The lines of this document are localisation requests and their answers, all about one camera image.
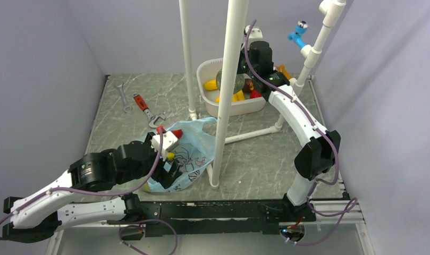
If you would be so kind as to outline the green netted fake melon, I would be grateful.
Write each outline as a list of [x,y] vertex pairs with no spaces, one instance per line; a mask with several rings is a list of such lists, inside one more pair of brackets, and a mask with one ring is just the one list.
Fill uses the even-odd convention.
[[[235,94],[235,93],[237,93],[237,92],[239,92],[239,91],[242,90],[242,88],[244,86],[244,80],[245,79],[246,78],[244,77],[243,74],[237,74],[235,76],[234,87],[233,87],[233,94]],[[222,81],[222,69],[220,69],[217,72],[217,75],[216,75],[216,82],[217,82],[217,86],[218,86],[219,90],[222,87],[221,81]]]

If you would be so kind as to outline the light blue plastic bag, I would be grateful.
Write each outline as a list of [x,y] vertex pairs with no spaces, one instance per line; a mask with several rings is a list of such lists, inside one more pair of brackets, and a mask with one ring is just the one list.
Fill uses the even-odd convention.
[[166,130],[182,130],[179,144],[172,150],[175,159],[180,163],[182,173],[169,188],[162,187],[152,178],[141,189],[146,192],[178,192],[188,188],[199,178],[214,159],[215,137],[203,130],[205,124],[216,124],[214,117],[205,117],[195,121],[179,121]]

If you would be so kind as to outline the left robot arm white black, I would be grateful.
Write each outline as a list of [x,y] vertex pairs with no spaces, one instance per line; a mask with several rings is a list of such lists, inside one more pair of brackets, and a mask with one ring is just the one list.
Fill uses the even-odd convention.
[[89,153],[36,193],[6,198],[0,240],[35,243],[86,223],[144,220],[147,212],[135,191],[112,192],[112,188],[133,180],[153,180],[170,188],[180,176],[180,162],[150,142],[132,141]]

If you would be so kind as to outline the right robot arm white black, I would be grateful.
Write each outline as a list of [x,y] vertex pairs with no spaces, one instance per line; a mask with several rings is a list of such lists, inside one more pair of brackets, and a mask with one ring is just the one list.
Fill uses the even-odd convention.
[[253,91],[278,110],[302,146],[294,159],[297,175],[286,193],[289,202],[282,206],[283,216],[296,220],[302,215],[302,204],[312,194],[316,179],[336,163],[341,137],[312,116],[289,80],[274,68],[269,43],[258,40],[246,46],[240,54],[237,73],[251,78]]

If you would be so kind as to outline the yellow fake lemon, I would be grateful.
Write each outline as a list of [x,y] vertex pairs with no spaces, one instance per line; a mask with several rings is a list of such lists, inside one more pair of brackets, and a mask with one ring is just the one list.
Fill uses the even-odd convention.
[[172,162],[174,159],[175,159],[175,153],[173,153],[173,152],[168,152],[168,153],[167,153],[167,156],[166,156],[166,160],[167,160],[168,162]]

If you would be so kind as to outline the dark brown fake fruit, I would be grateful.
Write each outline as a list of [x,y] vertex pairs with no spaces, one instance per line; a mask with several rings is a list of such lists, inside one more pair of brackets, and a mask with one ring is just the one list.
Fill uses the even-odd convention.
[[251,93],[253,90],[254,90],[254,83],[252,79],[245,79],[242,91],[244,93]]

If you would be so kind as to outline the red fake apple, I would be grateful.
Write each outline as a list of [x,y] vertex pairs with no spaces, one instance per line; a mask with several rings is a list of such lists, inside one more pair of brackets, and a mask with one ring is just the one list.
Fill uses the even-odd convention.
[[249,97],[250,97],[250,99],[260,98],[260,97],[262,97],[262,94],[259,93],[257,90],[253,90],[253,91],[251,91]]

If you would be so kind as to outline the yellow fake banana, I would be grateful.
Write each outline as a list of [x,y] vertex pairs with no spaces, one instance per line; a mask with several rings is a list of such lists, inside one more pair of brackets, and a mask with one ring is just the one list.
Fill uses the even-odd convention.
[[243,100],[246,100],[246,97],[244,96],[244,93],[242,91],[239,91],[233,94],[231,102],[238,102]]

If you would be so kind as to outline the orange toy faucet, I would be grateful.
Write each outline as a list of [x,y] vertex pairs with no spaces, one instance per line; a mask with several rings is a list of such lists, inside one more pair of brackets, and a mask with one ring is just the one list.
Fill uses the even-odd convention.
[[292,78],[292,76],[289,74],[289,72],[286,70],[286,68],[285,68],[285,65],[279,65],[279,66],[277,66],[276,67],[276,70],[278,71],[278,72],[281,72],[284,76],[285,76],[285,78],[287,79],[287,80],[290,80],[291,78]]

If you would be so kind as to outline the white plastic basket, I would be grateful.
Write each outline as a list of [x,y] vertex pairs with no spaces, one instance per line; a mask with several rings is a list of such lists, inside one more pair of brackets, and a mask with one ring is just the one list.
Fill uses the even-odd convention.
[[[205,103],[209,115],[216,117],[218,115],[220,85],[223,59],[216,58],[201,63],[197,68],[197,81],[201,97]],[[262,110],[266,104],[263,97],[250,98],[242,90],[244,86],[248,87],[251,79],[245,74],[238,74],[235,77],[232,104],[230,115],[242,115],[254,113]]]

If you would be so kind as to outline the blue toy faucet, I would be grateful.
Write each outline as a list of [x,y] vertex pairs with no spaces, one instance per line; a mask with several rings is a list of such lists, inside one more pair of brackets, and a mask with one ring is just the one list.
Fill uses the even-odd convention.
[[288,35],[288,40],[293,41],[300,49],[304,48],[306,44],[302,39],[302,35],[307,31],[308,24],[306,21],[298,21],[294,28],[294,32]]

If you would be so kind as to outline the silver open-end wrench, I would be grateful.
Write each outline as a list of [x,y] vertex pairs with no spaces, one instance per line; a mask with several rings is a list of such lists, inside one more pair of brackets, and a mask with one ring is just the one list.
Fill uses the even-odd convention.
[[122,82],[121,84],[118,84],[115,87],[118,89],[118,91],[120,93],[120,98],[121,98],[122,103],[123,103],[123,111],[125,113],[128,113],[129,111],[132,110],[132,106],[127,101],[127,98],[126,98],[124,90],[123,90],[123,86],[124,86],[124,83]]

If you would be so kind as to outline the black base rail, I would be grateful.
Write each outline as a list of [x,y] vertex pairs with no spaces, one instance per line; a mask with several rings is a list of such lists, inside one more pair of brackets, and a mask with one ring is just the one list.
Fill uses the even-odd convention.
[[257,233],[278,234],[284,226],[315,222],[307,204],[294,206],[287,198],[259,200],[135,201],[128,202],[121,220],[110,225],[141,221],[146,237],[176,232],[189,234]]

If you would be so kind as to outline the white PVC pipe frame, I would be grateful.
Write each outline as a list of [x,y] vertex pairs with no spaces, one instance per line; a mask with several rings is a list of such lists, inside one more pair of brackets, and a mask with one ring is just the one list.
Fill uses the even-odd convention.
[[[234,89],[234,78],[236,66],[239,61],[240,42],[242,39],[242,31],[246,21],[248,1],[229,1],[226,34],[224,42],[223,55],[223,72],[226,74],[225,82],[221,89],[221,102],[218,107],[218,120],[215,139],[215,157],[212,166],[207,167],[209,184],[213,189],[217,189],[220,183],[220,170],[223,157],[223,150],[227,141],[239,141],[243,138],[256,137],[262,134],[279,131],[283,123],[284,117],[280,116],[275,126],[267,130],[262,129],[254,132],[249,132],[236,137],[227,138],[227,126],[230,117],[231,99]],[[305,55],[305,62],[302,71],[295,83],[293,83],[294,91],[299,94],[303,88],[303,82],[308,77],[312,67],[316,64],[319,56],[322,53],[322,48],[332,30],[340,18],[344,8],[345,1],[322,1],[319,10],[324,14],[323,26],[315,41],[314,46],[309,53]],[[192,120],[196,120],[195,92],[193,89],[192,64],[191,64],[191,44],[190,44],[190,28],[189,28],[189,1],[180,1],[180,21],[182,31],[184,64],[186,70],[186,82],[189,102],[189,116]]]

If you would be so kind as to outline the red handled adjustable wrench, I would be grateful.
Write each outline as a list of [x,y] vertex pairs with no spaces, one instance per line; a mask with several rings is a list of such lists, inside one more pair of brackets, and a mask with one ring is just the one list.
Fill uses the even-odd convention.
[[161,112],[158,115],[155,115],[151,112],[151,110],[149,109],[148,105],[146,104],[146,102],[144,101],[144,99],[138,94],[138,93],[134,93],[133,94],[133,98],[135,100],[135,102],[137,103],[137,105],[139,106],[139,108],[146,114],[146,116],[148,117],[148,125],[151,128],[157,128],[158,126],[156,125],[156,122],[161,119],[161,120],[166,120],[166,116],[165,116],[165,112]]

